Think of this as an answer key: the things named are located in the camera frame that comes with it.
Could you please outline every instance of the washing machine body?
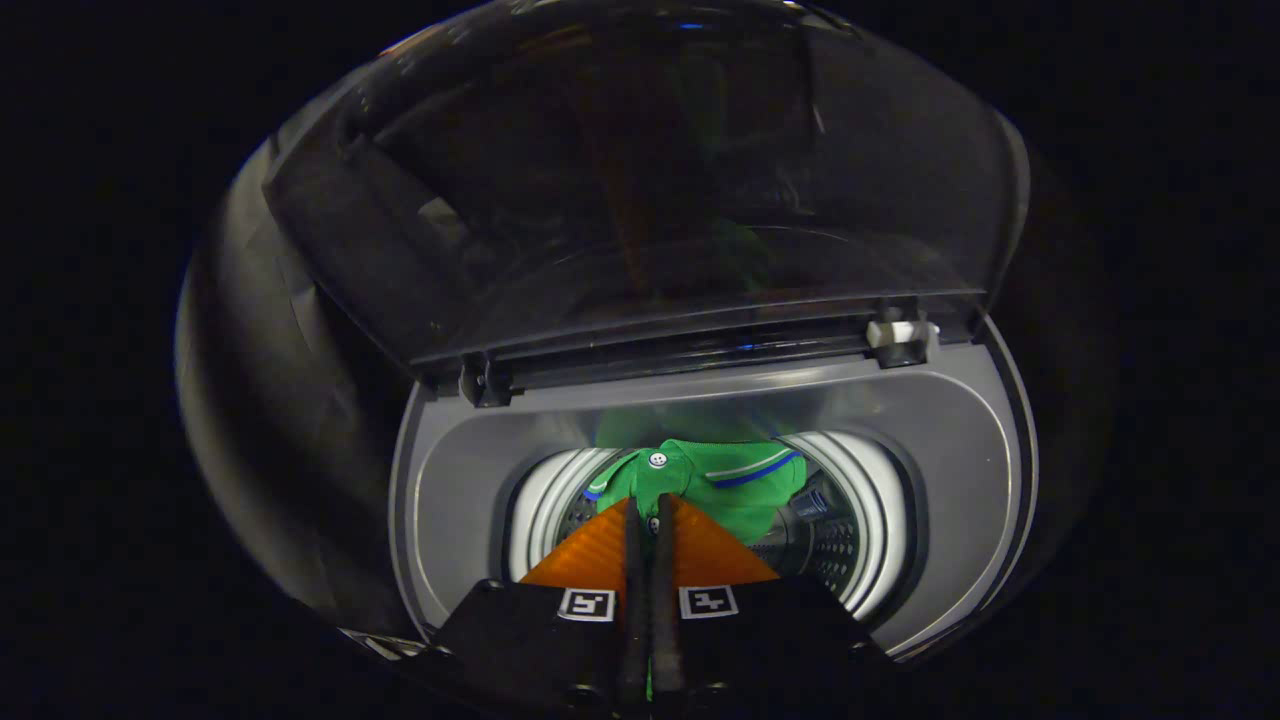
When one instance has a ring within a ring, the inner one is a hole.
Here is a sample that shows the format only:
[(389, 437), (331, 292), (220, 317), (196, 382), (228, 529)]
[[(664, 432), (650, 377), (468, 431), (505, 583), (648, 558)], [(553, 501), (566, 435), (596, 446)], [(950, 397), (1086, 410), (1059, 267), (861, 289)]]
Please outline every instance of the washing machine body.
[(388, 660), (588, 521), (621, 452), (776, 441), (812, 477), (753, 550), (916, 662), (1043, 565), (1101, 461), (1105, 322), (1039, 322), (1080, 279), (1044, 260), (1052, 187), (1000, 113), (815, 8), (493, 3), (246, 164), (183, 293), (188, 433), (266, 571)]

